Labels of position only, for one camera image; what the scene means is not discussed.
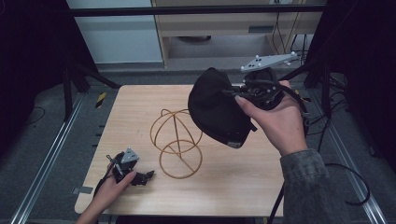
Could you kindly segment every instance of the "gray sleeve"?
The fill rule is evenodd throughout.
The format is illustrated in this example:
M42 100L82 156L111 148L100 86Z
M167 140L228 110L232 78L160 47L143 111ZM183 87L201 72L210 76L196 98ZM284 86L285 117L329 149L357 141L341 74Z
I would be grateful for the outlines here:
M292 153L280 163L285 179L283 223L350 223L346 204L317 151Z

